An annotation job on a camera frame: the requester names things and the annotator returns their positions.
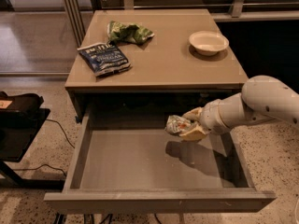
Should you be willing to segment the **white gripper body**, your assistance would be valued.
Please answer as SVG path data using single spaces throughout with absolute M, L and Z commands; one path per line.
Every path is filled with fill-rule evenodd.
M 220 104 L 220 99 L 207 103 L 203 107 L 199 118 L 200 124 L 210 133 L 216 135 L 221 135 L 231 131 L 221 118 Z

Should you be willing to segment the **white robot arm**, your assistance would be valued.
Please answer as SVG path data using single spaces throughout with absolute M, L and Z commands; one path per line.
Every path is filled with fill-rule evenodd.
M 299 94 L 269 76 L 250 78 L 240 93 L 207 103 L 183 115 L 193 125 L 180 137 L 194 141 L 208 134 L 224 134 L 234 127 L 281 120 L 299 129 Z

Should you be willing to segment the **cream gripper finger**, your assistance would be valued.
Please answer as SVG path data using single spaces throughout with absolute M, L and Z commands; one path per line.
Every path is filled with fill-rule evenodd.
M 195 122 L 179 136 L 185 141 L 196 141 L 205 138 L 210 131 L 204 128 L 200 123 Z
M 196 107 L 195 109 L 192 109 L 182 115 L 183 118 L 189 119 L 192 121 L 198 121 L 200 119 L 200 115 L 202 113 L 203 108 L 202 107 Z

